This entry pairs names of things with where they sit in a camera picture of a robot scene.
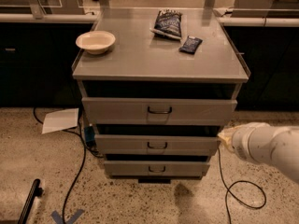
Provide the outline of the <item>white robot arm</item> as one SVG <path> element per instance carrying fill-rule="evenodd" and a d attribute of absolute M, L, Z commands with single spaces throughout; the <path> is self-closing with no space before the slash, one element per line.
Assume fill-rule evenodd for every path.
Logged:
<path fill-rule="evenodd" d="M 299 183 L 299 127 L 250 122 L 223 129 L 221 142 L 240 160 L 275 167 Z"/>

